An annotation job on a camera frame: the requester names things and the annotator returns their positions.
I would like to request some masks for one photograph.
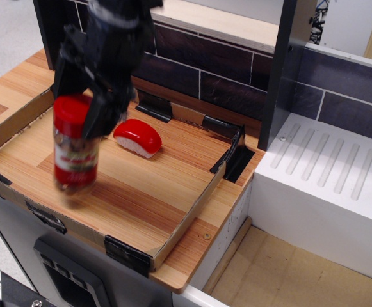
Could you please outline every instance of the red sushi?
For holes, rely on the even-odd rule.
[[[115,129],[113,137],[124,148],[146,158],[151,158],[161,148],[158,132],[141,120],[130,119],[121,123]]]

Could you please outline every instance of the spice jar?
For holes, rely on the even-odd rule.
[[[96,181],[101,137],[82,138],[91,101],[79,94],[59,96],[54,102],[54,179],[67,194],[89,191]]]

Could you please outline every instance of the dark tile wall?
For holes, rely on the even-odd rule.
[[[293,112],[372,138],[372,67],[306,49]]]
[[[69,21],[83,31],[87,1],[65,0]],[[272,54],[156,24],[134,76],[244,114],[256,120],[263,109]]]

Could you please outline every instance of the red cap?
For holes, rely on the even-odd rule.
[[[113,137],[120,136],[138,143],[150,154],[156,153],[161,147],[161,138],[158,132],[148,123],[134,118],[117,126]]]
[[[53,105],[54,126],[66,136],[80,138],[91,101],[82,94],[59,96]]]

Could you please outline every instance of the wooden floor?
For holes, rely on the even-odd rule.
[[[208,294],[231,307],[362,307],[372,279],[251,226]]]

